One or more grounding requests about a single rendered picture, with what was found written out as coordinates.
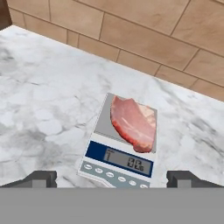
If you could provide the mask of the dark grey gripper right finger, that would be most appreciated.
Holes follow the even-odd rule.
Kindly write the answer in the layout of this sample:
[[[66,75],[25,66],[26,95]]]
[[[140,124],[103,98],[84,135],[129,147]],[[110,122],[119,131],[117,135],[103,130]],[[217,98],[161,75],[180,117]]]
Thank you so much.
[[[220,185],[203,180],[190,171],[168,171],[166,173],[167,187],[170,188],[219,188]]]

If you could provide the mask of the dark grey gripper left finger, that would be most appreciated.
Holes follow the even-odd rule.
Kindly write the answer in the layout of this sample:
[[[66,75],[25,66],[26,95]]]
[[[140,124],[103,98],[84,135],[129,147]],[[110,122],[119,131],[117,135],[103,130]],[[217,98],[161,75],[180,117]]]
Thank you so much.
[[[33,171],[27,177],[3,185],[3,188],[56,188],[56,171]]]

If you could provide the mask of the raw pink steak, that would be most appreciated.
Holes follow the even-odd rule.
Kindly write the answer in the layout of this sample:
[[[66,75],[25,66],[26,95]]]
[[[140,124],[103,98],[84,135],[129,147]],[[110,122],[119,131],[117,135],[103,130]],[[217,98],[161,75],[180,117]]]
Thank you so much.
[[[148,106],[133,99],[114,96],[110,105],[110,120],[118,134],[133,146],[135,152],[152,151],[156,135],[156,115]]]

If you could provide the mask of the white digital kitchen scale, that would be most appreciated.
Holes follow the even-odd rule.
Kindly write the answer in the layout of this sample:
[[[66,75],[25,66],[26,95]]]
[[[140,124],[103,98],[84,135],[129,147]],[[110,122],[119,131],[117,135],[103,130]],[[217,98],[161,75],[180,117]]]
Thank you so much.
[[[115,94],[106,94],[77,173],[106,187],[149,188],[156,158],[156,141],[149,153],[135,152],[115,130],[110,105]]]

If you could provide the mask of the dark brown fridge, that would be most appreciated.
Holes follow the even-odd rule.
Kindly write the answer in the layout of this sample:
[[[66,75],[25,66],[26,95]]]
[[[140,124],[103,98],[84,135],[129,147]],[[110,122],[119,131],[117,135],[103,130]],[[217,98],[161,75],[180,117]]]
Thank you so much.
[[[11,14],[6,0],[0,0],[0,31],[11,26]]]

